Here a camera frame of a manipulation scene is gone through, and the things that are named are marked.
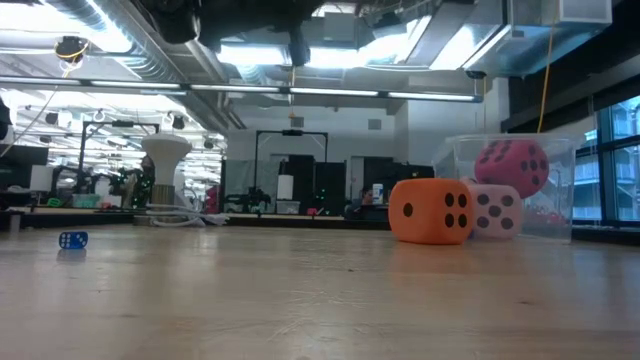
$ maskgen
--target wall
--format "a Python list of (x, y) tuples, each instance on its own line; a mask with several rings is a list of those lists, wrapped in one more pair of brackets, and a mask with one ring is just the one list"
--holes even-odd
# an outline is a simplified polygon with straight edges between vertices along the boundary
[[(253, 160), (257, 129), (279, 131), (290, 128), (291, 110), (288, 107), (262, 110), (242, 106), (235, 110), (249, 129), (229, 132), (227, 158), (230, 160)], [(509, 115), (508, 81), (495, 79), (484, 104), (408, 101), (395, 116), (386, 115), (384, 109), (342, 108), (334, 111), (333, 108), (295, 107), (293, 110), (296, 116), (305, 118), (304, 131), (329, 133), (328, 161), (347, 161), (345, 193), (349, 194), (353, 157), (393, 157), (399, 162), (431, 165), (433, 155), (447, 137), (499, 132), (500, 122)], [(368, 130), (369, 119), (381, 119), (382, 130)], [(269, 160), (274, 154), (309, 154), (316, 161), (323, 161), (323, 144), (322, 136), (263, 134), (259, 158)]]
[(405, 102), (396, 114), (394, 127), (394, 158), (398, 162), (409, 161), (409, 103)]
[[(253, 160), (256, 130), (290, 129), (286, 107), (261, 110), (257, 107), (237, 107), (237, 114), (249, 128), (228, 134), (227, 158)], [(345, 194), (351, 189), (351, 158), (358, 156), (394, 156), (394, 117), (385, 109), (296, 107), (296, 116), (305, 118), (304, 131), (329, 133), (329, 162), (347, 162)], [(382, 130), (368, 130), (369, 119), (381, 119)], [(313, 155), (324, 161), (324, 137), (283, 137), (279, 134), (260, 136), (259, 160), (269, 160), (272, 154)]]
[(482, 104), (409, 101), (408, 161), (417, 165), (431, 165), (433, 155), (447, 137), (499, 133), (500, 122), (508, 116), (507, 79), (495, 79)]

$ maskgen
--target equipment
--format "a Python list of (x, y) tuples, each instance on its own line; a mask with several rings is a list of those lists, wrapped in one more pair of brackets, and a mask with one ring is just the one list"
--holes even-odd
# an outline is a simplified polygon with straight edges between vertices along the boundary
[(309, 62), (300, 26), (323, 0), (131, 0), (162, 38), (171, 44), (198, 38), (218, 52), (220, 39), (270, 27), (289, 33), (293, 66)]
[[(0, 145), (0, 153), (8, 145)], [(31, 167), (47, 165), (49, 149), (32, 146), (13, 146), (0, 158), (0, 189), (20, 186), (28, 189), (31, 184)]]
[(225, 203), (242, 205), (243, 213), (251, 213), (251, 212), (256, 212), (254, 210), (257, 210), (257, 212), (260, 212), (260, 205), (262, 205), (262, 203), (265, 204), (265, 209), (266, 209), (267, 205), (271, 204), (271, 196), (265, 194), (264, 191), (262, 191), (262, 189), (250, 187), (248, 194), (227, 195), (224, 198), (224, 201)]

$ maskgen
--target fluorescent light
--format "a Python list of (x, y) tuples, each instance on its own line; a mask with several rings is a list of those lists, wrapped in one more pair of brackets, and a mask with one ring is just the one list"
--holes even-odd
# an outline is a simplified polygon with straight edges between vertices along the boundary
[(360, 66), (358, 50), (312, 47), (311, 59), (305, 66), (318, 69), (351, 69)]
[(225, 46), (218, 60), (234, 65), (283, 65), (285, 58), (279, 46)]
[(481, 47), (480, 50), (478, 50), (478, 52), (476, 52), (475, 55), (471, 57), (471, 59), (469, 59), (464, 65), (462, 65), (462, 67), (465, 69), (472, 67), (475, 63), (478, 62), (478, 60), (480, 60), (483, 56), (485, 56), (489, 52), (489, 50), (491, 50), (491, 48), (496, 46), (496, 44), (500, 40), (502, 40), (502, 38), (504, 38), (510, 31), (511, 31), (511, 25), (506, 25), (504, 28), (502, 28), (502, 30), (500, 30), (499, 33), (496, 34), (496, 36), (491, 38), (489, 42), (487, 42), (483, 47)]
[(429, 66), (431, 70), (458, 70), (476, 51), (473, 32), (463, 25)]
[(191, 85), (193, 90), (231, 91), (241, 93), (279, 93), (275, 86), (245, 86), (245, 85)]
[(60, 78), (31, 78), (19, 76), (0, 76), (0, 83), (35, 85), (80, 85), (80, 81)]
[(431, 22), (431, 16), (424, 16), (420, 20), (413, 20), (407, 24), (407, 33), (410, 34), (409, 38), (405, 42), (404, 46), (396, 55), (395, 63), (401, 63), (407, 61), (409, 55), (413, 52), (413, 49), (418, 45), (418, 41), (427, 30), (427, 26)]
[(291, 88), (292, 94), (309, 95), (343, 95), (371, 97), (378, 95), (377, 91), (370, 90), (343, 90), (343, 89), (316, 89), (316, 88)]
[(142, 81), (91, 81), (94, 86), (122, 87), (132, 89), (180, 89), (180, 84), (152, 83)]
[(475, 96), (471, 95), (452, 95), (452, 94), (427, 94), (427, 93), (408, 93), (408, 92), (390, 92), (389, 97), (393, 99), (405, 100), (439, 100), (439, 101), (474, 101)]

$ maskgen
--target pink object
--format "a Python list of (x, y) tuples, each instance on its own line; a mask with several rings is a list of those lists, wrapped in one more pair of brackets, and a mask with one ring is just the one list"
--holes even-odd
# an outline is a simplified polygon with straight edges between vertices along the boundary
[(509, 185), (526, 199), (547, 183), (549, 159), (533, 140), (496, 140), (478, 155), (475, 175), (480, 184)]
[(473, 235), (513, 239), (522, 231), (522, 199), (506, 185), (468, 185), (473, 202)]

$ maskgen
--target cable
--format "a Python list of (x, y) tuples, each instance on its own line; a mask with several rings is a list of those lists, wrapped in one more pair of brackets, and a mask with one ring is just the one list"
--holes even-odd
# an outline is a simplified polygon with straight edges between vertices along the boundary
[(544, 121), (544, 112), (547, 106), (547, 91), (549, 89), (549, 74), (551, 73), (551, 57), (553, 56), (553, 33), (558, 22), (558, 13), (560, 8), (560, 0), (556, 0), (556, 10), (553, 15), (553, 23), (549, 32), (549, 49), (547, 50), (547, 69), (544, 73), (544, 87), (542, 88), (542, 103), (540, 104), (540, 121), (538, 121), (538, 134), (542, 131), (542, 123)]
[(75, 59), (78, 56), (82, 55), (87, 50), (87, 48), (89, 47), (89, 44), (90, 44), (90, 42), (87, 41), (87, 43), (84, 44), (84, 47), (81, 50), (79, 50), (79, 51), (77, 51), (77, 52), (75, 52), (75, 53), (73, 53), (71, 55), (58, 54), (58, 51), (57, 51), (58, 50), (58, 44), (57, 43), (53, 46), (53, 51), (56, 53), (57, 57), (59, 57), (61, 59), (73, 59), (73, 62), (75, 62)]
[[(160, 227), (187, 226), (187, 225), (195, 224), (198, 222), (198, 220), (201, 220), (201, 219), (207, 220), (216, 225), (224, 225), (227, 222), (227, 220), (229, 220), (229, 218), (226, 217), (225, 215), (201, 214), (192, 209), (189, 209), (188, 207), (178, 206), (178, 205), (149, 204), (147, 205), (147, 207), (150, 209), (151, 208), (167, 209), (166, 211), (147, 210), (147, 215), (150, 215), (152, 217), (151, 223), (153, 225), (160, 226)], [(188, 220), (181, 223), (164, 223), (156, 219), (156, 216), (186, 216)]]

